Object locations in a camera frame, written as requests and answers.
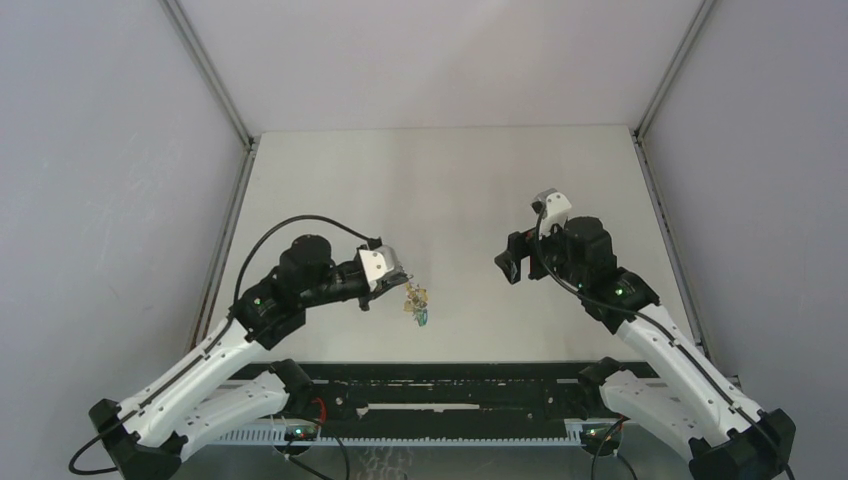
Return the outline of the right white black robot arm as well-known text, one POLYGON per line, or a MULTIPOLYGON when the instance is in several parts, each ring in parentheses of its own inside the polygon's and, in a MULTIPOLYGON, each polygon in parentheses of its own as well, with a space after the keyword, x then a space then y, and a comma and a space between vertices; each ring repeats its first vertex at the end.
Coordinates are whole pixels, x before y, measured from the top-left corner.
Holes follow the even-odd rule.
POLYGON ((694 479, 795 476, 790 457, 796 425, 782 409, 766 411, 681 334, 659 295, 619 265, 602 221, 581 216, 539 221, 508 236, 494 262, 507 281, 550 278, 594 320, 628 345, 666 385, 656 393, 622 363, 605 357, 582 373, 579 406, 632 420, 673 449, 694 479))

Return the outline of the keyring with coloured keys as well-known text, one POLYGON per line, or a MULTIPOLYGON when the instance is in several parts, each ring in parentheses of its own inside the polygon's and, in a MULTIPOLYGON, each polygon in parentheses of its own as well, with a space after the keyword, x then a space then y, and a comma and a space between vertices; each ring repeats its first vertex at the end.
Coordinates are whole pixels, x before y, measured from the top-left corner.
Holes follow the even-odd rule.
POLYGON ((419 327, 428 323, 428 291, 417 283, 407 282, 405 284, 406 300, 404 311, 411 314, 419 327))

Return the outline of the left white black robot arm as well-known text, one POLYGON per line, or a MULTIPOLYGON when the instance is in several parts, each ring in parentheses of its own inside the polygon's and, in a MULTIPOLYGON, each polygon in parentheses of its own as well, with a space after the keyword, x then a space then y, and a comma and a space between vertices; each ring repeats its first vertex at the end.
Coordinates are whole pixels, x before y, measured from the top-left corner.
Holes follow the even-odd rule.
POLYGON ((90 409, 98 441, 123 478, 169 479, 230 431, 281 411, 305 414, 313 382, 291 359, 272 363, 233 391, 213 393, 304 326, 307 309, 355 300, 368 310, 371 301, 409 279, 395 251, 379 241, 337 263, 327 239, 295 239, 210 336, 165 374, 120 402, 103 399, 90 409))

